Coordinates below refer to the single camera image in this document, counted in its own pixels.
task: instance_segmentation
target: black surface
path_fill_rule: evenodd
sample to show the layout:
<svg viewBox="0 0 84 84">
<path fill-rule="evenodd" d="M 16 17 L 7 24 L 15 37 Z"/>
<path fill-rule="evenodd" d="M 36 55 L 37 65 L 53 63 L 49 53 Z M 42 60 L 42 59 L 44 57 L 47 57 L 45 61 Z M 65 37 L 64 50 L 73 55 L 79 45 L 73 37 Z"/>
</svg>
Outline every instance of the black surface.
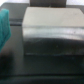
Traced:
<svg viewBox="0 0 84 84">
<path fill-rule="evenodd" d="M 84 55 L 84 41 L 54 38 L 31 38 L 24 42 L 25 55 Z"/>
<path fill-rule="evenodd" d="M 10 19 L 11 18 L 17 18 L 22 19 L 24 15 L 24 11 L 26 9 L 26 6 L 22 6 L 21 10 L 12 7 L 12 4 L 3 4 L 3 8 L 7 7 L 10 10 Z M 84 76 L 84 58 L 82 56 L 24 56 L 23 51 L 23 38 L 22 38 L 22 27 L 21 26 L 11 26 L 11 38 L 7 41 L 4 48 L 2 49 L 2 52 L 0 54 L 0 80 L 1 82 L 7 83 L 7 81 L 12 80 L 25 80 L 25 77 L 21 78 L 21 76 L 26 76 L 26 79 L 32 78 L 33 76 L 36 78 L 39 82 L 39 76 L 43 76 L 44 83 L 46 81 L 49 82 L 48 77 L 52 76 L 50 83 L 56 83 L 56 79 L 61 80 L 61 75 L 67 74 L 69 75 L 76 75 L 74 77 L 67 77 L 65 79 L 71 81 L 71 79 L 79 79 L 79 82 L 76 80 L 74 83 L 78 82 L 82 84 L 81 82 L 84 82 L 83 80 L 80 80 L 80 78 L 83 78 Z"/>
<path fill-rule="evenodd" d="M 10 26 L 22 26 L 23 19 L 9 19 Z"/>
<path fill-rule="evenodd" d="M 65 7 L 66 0 L 30 0 L 33 7 Z"/>
<path fill-rule="evenodd" d="M 0 84 L 84 84 L 84 79 L 68 79 L 66 77 L 12 77 L 10 80 L 1 80 Z"/>
</svg>

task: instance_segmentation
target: teal object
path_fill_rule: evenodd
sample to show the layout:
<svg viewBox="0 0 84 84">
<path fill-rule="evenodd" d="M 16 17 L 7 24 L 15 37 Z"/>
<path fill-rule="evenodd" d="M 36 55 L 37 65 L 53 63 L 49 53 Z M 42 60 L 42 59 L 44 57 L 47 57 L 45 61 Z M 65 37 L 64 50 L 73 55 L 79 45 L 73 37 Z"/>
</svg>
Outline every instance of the teal object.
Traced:
<svg viewBox="0 0 84 84">
<path fill-rule="evenodd" d="M 0 52 L 10 36 L 9 11 L 2 9 L 0 11 Z"/>
</svg>

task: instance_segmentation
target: green object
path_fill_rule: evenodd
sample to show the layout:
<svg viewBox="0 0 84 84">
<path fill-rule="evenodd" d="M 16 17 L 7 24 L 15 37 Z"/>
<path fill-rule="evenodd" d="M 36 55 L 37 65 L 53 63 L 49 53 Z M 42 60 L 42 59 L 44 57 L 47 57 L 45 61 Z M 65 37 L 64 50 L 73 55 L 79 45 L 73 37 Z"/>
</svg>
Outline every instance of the green object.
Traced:
<svg viewBox="0 0 84 84">
<path fill-rule="evenodd" d="M 2 9 L 0 11 L 0 52 L 10 36 L 9 11 Z"/>
</svg>

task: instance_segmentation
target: table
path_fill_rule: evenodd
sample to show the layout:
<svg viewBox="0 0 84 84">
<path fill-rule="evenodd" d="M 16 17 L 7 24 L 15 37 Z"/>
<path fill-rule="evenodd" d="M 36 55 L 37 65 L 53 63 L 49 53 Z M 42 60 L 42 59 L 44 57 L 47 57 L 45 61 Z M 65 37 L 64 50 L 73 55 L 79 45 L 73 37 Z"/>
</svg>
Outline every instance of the table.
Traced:
<svg viewBox="0 0 84 84">
<path fill-rule="evenodd" d="M 10 11 L 12 36 L 0 54 L 0 83 L 84 83 L 83 56 L 24 56 L 21 22 L 27 6 L 28 4 L 17 3 L 4 3 L 1 6 Z M 76 7 L 84 11 L 83 6 Z M 19 20 L 19 25 L 15 25 L 16 19 Z"/>
</svg>

